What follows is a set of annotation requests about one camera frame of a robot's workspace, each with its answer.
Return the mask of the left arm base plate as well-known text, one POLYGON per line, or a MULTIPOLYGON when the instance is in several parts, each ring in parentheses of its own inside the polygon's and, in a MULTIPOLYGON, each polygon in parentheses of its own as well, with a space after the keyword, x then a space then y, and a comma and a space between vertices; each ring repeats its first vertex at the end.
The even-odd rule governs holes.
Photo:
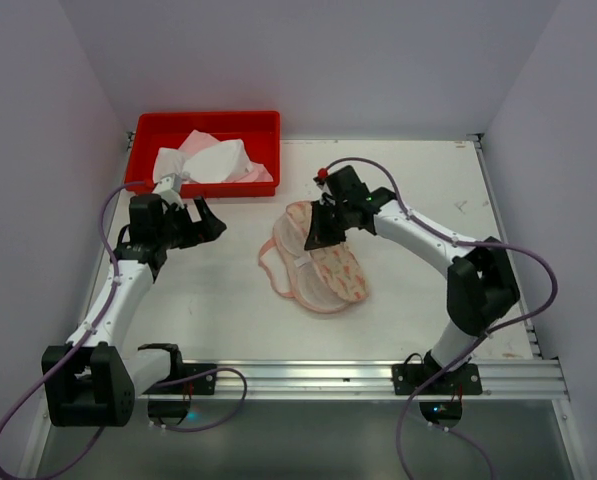
POLYGON ((182 377, 194 379, 181 386, 182 392, 190 397, 212 396, 216 390, 216 368, 213 363, 184 363, 182 377))

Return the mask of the floral mesh laundry bag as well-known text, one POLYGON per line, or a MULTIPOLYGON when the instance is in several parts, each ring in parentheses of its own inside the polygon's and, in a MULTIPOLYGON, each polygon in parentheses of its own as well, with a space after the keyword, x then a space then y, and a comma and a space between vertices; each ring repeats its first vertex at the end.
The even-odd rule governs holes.
POLYGON ((272 236, 261 246, 258 266, 269 279, 272 290, 319 314, 341 312, 368 299, 366 275, 347 243, 312 251, 305 249, 312 206, 308 201, 289 204, 276 220, 272 236), (265 257, 275 251, 288 281, 280 288, 265 257))

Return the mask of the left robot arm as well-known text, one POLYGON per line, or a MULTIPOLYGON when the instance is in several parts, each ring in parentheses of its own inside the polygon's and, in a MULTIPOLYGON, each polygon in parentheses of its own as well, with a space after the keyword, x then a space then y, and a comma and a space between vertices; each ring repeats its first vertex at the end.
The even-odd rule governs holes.
POLYGON ((226 230, 206 200, 186 205, 150 193, 133 197, 112 251, 105 284, 91 311, 64 344, 48 347, 41 359, 53 425, 120 427, 132 416, 137 397, 160 383, 182 379, 177 345, 150 343, 124 359, 120 349, 138 306, 154 285, 171 250, 217 240, 226 230))

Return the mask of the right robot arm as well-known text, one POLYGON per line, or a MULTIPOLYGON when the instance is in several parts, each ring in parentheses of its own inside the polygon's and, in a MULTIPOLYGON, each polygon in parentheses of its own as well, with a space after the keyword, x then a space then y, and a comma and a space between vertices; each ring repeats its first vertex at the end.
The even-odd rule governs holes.
POLYGON ((397 186, 369 190, 354 168, 322 168, 314 178, 321 189, 312 203, 305 242, 308 251, 333 247, 349 229, 364 230, 394 242, 426 261, 446 280, 449 323, 420 365, 407 369, 417 384, 439 372, 458 370, 458 355, 474 346, 519 301, 510 260, 501 243, 480 243, 426 220, 405 205, 397 186))

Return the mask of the white bra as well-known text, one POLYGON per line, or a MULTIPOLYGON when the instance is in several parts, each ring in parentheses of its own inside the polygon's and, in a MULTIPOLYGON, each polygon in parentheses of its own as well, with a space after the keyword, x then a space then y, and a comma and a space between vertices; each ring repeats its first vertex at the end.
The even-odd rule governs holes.
POLYGON ((154 182, 175 174, 191 183, 217 184, 235 182, 253 170, 244 143, 236 139, 218 142, 194 154, 161 147, 152 176, 154 182))

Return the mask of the pink bra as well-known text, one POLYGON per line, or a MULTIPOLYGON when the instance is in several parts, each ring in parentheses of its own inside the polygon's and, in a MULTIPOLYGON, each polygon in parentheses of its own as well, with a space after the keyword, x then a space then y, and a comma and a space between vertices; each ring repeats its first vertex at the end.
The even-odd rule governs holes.
MULTIPOLYGON (((217 140, 210 134, 194 130, 181 144, 179 150, 182 150, 186 153, 194 154, 200 151, 201 149, 217 144, 218 142, 222 141, 217 140)), ((231 183, 261 183, 271 182, 273 180, 272 175, 268 172, 267 168, 264 165, 255 162, 253 162, 253 165, 254 170, 252 173, 231 183)))

